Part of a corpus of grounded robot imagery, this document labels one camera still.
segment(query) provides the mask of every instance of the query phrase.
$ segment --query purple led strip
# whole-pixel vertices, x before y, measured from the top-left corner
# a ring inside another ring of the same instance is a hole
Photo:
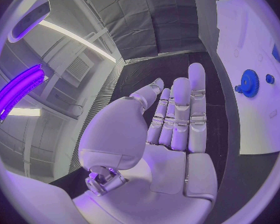
[[[44,80],[44,72],[43,75],[33,82],[31,82],[22,92],[20,92],[5,108],[4,112],[1,114],[0,119],[4,120],[10,111],[13,109],[13,107],[26,96],[30,91],[35,89],[37,86],[39,86]]]
[[[14,86],[16,86],[22,79],[24,79],[25,77],[29,76],[30,74],[32,74],[33,72],[39,70],[41,68],[42,64],[38,64],[35,66],[32,66],[30,69],[24,71],[23,73],[19,74],[17,77],[15,77],[14,79],[12,79],[1,91],[0,91],[0,100],[2,99],[2,97],[10,90],[12,89]]]
[[[7,91],[6,94],[0,99],[0,114],[6,108],[6,106],[18,96],[19,93],[21,93],[29,84],[41,76],[44,76],[43,70],[37,70],[28,77],[20,80],[16,85],[13,86],[12,89]]]

